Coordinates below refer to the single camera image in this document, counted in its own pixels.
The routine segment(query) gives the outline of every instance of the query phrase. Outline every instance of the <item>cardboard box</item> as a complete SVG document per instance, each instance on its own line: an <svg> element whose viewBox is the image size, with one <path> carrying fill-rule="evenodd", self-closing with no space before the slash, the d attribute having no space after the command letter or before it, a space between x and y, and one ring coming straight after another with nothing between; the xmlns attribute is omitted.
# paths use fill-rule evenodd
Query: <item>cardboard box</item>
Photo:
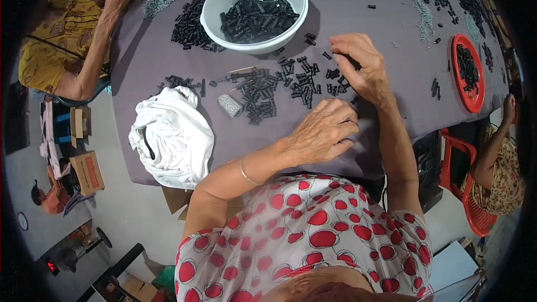
<svg viewBox="0 0 537 302"><path fill-rule="evenodd" d="M76 139L91 135L91 109L87 106L71 108L69 111L71 146L76 148Z"/></svg>
<svg viewBox="0 0 537 302"><path fill-rule="evenodd" d="M129 279L121 287L141 302L151 302L158 292L154 285L144 282L134 275L130 275Z"/></svg>
<svg viewBox="0 0 537 302"><path fill-rule="evenodd" d="M170 188L162 186L162 192L164 193L164 198L166 198L166 203L170 209L170 213L174 214L183 206L190 203L190 197L192 197L192 190L184 191L184 189ZM227 218L231 219L237 212L239 212L244 206L244 201L242 197L233 198L228 202L228 213ZM179 215L179 220L186 219L186 213L188 212L189 207L187 206Z"/></svg>
<svg viewBox="0 0 537 302"><path fill-rule="evenodd" d="M82 195L89 196L98 190L104 189L103 177L100 174L95 151L69 158L69 161L80 183L80 193Z"/></svg>

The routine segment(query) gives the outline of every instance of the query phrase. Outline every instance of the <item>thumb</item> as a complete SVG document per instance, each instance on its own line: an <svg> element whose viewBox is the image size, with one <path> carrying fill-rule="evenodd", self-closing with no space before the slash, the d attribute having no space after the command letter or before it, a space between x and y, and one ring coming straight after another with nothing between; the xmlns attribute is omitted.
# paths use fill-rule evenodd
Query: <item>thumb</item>
<svg viewBox="0 0 537 302"><path fill-rule="evenodd" d="M349 62L349 60L347 60L345 56L340 54L334 54L333 57L339 66L339 70L341 70L341 73L345 75L345 78L353 88L365 84L365 80L362 75L360 75L360 73L356 71L354 66Z"/></svg>
<svg viewBox="0 0 537 302"><path fill-rule="evenodd" d="M330 161L333 158L338 157L341 154L345 153L352 146L354 146L354 142L351 139L343 139L339 143L333 145L330 148L326 157Z"/></svg>

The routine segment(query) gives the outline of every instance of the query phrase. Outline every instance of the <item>person's black hair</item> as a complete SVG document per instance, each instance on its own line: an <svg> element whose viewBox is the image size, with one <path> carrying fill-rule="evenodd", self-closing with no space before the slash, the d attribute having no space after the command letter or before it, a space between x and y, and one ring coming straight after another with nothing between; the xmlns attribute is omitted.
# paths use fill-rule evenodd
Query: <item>person's black hair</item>
<svg viewBox="0 0 537 302"><path fill-rule="evenodd" d="M37 187L37 180L34 180L34 186L32 188L32 200L36 205L41 205L41 192L39 191L39 188Z"/></svg>

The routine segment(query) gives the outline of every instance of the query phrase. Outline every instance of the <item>red plastic chair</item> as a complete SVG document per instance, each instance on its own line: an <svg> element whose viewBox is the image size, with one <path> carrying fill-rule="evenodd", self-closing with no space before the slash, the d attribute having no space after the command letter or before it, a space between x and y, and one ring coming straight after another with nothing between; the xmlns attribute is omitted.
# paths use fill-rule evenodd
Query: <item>red plastic chair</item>
<svg viewBox="0 0 537 302"><path fill-rule="evenodd" d="M444 148L444 160L442 160L442 163L440 164L440 186L448 189L455 195L455 197L459 198L465 208L466 218L468 219L468 224L470 224L472 231L479 237L485 237L493 229L498 216L484 213L470 197L470 189L472 188L472 183L474 181L470 173L468 173L468 176L466 177L466 187L464 188L464 192L451 182L449 173L451 148L457 148L466 153L466 155L470 157L470 165L472 165L477 155L475 147L457 138L450 137L447 129L442 129L441 135L446 140L446 145Z"/></svg>

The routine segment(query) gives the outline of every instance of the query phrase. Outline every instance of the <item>red and white patterned shirt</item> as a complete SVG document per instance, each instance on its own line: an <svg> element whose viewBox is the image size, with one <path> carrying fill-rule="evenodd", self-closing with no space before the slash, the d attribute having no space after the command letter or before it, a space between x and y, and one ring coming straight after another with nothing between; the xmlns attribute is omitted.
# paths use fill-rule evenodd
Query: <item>red and white patterned shirt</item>
<svg viewBox="0 0 537 302"><path fill-rule="evenodd" d="M175 290L179 302L257 301L291 277L331 265L359 271L375 292L420 297L431 274L431 240L418 216L389 216L345 178L286 176L264 186L225 227L181 243Z"/></svg>

